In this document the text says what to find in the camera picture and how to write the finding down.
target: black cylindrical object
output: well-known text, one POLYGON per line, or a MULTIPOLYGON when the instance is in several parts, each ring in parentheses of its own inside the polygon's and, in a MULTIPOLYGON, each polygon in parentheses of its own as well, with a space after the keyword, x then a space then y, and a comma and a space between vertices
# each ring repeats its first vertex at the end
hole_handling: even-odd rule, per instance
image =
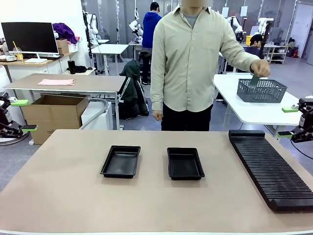
POLYGON ((70 74, 76 74, 76 72, 75 72, 75 61, 69 60, 67 63, 68 63, 68 68, 69 68, 70 74))

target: black pants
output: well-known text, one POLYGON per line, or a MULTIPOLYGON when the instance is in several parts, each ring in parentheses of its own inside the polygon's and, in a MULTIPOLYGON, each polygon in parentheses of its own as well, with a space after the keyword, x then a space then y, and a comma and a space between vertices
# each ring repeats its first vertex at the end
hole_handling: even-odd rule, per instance
POLYGON ((177 112, 163 104, 162 131, 209 131, 211 105, 201 112, 177 112))
POLYGON ((142 67, 142 82, 148 83, 148 75, 149 75, 149 71, 150 71, 150 62, 152 59, 152 55, 148 54, 148 53, 144 53, 144 55, 142 56, 142 63, 143 63, 143 67, 142 67))

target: basket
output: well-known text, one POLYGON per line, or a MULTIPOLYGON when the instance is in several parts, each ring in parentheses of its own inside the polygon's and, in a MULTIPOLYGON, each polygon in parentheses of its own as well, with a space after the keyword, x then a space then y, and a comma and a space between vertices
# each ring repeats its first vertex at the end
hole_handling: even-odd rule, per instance
POLYGON ((287 87, 275 80, 260 79, 256 88, 249 88, 251 79, 239 79, 237 95, 243 102, 280 103, 287 87))

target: man's left hand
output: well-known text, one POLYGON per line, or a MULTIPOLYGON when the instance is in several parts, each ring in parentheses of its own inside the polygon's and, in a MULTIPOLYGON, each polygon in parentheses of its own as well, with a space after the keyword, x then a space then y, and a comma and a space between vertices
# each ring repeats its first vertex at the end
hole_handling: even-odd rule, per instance
POLYGON ((268 77, 270 74, 269 63, 266 60, 256 60, 251 64, 251 69, 258 77, 268 77))

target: square black tray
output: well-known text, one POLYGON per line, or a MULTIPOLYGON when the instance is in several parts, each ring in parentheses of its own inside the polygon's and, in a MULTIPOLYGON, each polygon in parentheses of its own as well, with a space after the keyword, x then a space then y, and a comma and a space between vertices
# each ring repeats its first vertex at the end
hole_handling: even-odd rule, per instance
POLYGON ((139 146, 112 146, 100 174, 109 178, 133 178, 139 152, 139 146))
POLYGON ((167 154, 172 180, 200 180, 205 176, 196 148, 168 148, 167 154))

